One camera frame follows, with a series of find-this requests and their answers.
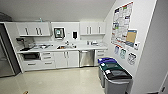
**countertop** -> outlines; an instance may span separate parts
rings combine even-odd
[[[30,52],[60,52],[60,51],[80,51],[80,50],[101,50],[107,49],[106,46],[93,46],[93,45],[77,45],[76,48],[66,48],[66,49],[57,49],[59,45],[49,46],[48,48],[42,49],[30,49],[28,51],[17,51],[17,53],[30,53]]]

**bin lid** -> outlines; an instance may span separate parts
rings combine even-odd
[[[109,69],[105,71],[105,75],[108,78],[108,80],[132,79],[132,76],[124,69]]]
[[[101,58],[101,59],[98,59],[98,63],[101,64],[101,63],[117,63],[117,61],[113,58]]]
[[[118,63],[102,63],[100,67],[103,71],[108,69],[123,69]]]

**faucet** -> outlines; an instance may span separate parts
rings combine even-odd
[[[65,42],[65,44],[66,44],[66,45],[69,45],[69,42],[68,42],[68,40]]]

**ceiling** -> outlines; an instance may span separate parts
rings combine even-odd
[[[0,0],[13,21],[104,21],[115,0]]]

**bulletin board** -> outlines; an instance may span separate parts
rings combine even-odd
[[[133,2],[119,7],[114,11],[111,43],[121,48],[125,47],[132,6]]]

